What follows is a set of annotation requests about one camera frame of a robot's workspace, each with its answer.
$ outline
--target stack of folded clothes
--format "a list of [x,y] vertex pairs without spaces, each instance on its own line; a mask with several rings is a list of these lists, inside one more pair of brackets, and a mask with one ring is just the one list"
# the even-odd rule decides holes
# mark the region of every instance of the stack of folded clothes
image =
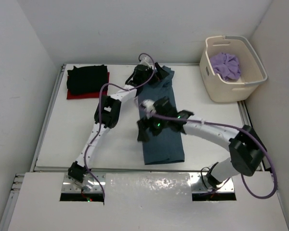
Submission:
[[[84,66],[67,71],[67,99],[98,98],[101,87],[109,82],[107,66]],[[102,94],[107,95],[108,88]]]

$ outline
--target laundry basket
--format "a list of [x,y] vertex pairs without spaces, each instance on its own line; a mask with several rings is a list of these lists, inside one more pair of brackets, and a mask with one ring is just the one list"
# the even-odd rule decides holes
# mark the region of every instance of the laundry basket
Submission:
[[[210,57],[220,52],[234,54],[239,59],[239,80],[224,81],[214,73]],[[210,98],[215,102],[245,100],[267,80],[265,69],[255,50],[242,36],[216,36],[206,39],[206,47],[200,61],[200,71]]]

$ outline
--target white panel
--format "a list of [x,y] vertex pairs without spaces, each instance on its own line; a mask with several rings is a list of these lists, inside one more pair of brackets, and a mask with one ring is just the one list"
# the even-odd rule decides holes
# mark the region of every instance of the white panel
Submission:
[[268,81],[247,100],[251,121],[272,156],[289,218],[289,0],[275,0],[252,37]]
[[249,38],[271,0],[18,0],[54,62],[200,60],[206,37]]
[[[190,110],[208,121],[242,126],[237,103],[214,103],[204,87],[199,66],[169,66],[175,71],[173,91],[178,110]],[[108,65],[110,82],[124,85],[132,74],[132,65]],[[83,149],[94,124],[98,99],[66,100],[66,66],[53,112],[38,157],[38,167],[70,167]],[[117,92],[109,86],[108,94]],[[229,152],[209,141],[182,135],[185,162],[167,165],[144,165],[142,144],[137,142],[138,108],[133,100],[120,111],[117,126],[105,136],[97,149],[93,168],[200,170],[229,157]]]
[[[276,195],[253,198],[234,177],[237,201],[192,202],[186,174],[107,174],[105,206],[60,202],[63,173],[27,173],[9,231],[286,231]],[[255,193],[272,189],[270,173],[247,183]]]
[[0,218],[29,170],[57,70],[16,0],[0,0]]

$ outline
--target purple towel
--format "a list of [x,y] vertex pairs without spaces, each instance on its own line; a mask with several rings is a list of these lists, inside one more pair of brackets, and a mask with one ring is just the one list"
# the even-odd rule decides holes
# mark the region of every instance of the purple towel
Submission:
[[241,75],[239,60],[233,54],[219,53],[210,58],[212,68],[224,81],[238,80]]

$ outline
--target clothing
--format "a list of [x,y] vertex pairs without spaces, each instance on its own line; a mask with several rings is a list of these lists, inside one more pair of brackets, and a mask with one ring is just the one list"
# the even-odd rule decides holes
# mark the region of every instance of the clothing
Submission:
[[[138,103],[143,100],[158,100],[168,96],[171,104],[175,105],[175,98],[172,89],[172,78],[174,71],[164,66],[163,69],[169,73],[161,82],[154,85],[144,85],[142,92],[138,96]],[[140,118],[145,116],[145,112],[139,111]],[[184,150],[181,134],[174,132],[170,128],[165,128],[158,136],[153,136],[149,131],[150,141],[143,143],[144,164],[170,164],[184,162]]]
[[68,70],[66,86],[73,95],[99,92],[101,87],[108,82],[107,66],[84,66]]
[[239,59],[233,54],[219,53],[210,58],[212,68],[224,81],[238,80],[241,75]]
[[[104,90],[102,92],[102,95],[107,95],[107,88],[104,88],[104,89],[106,89],[106,90]],[[66,99],[67,100],[90,99],[90,98],[98,98],[99,95],[100,95],[100,91],[92,92],[92,93],[84,93],[84,94],[80,94],[80,95],[73,95],[71,93],[71,91],[68,89]]]

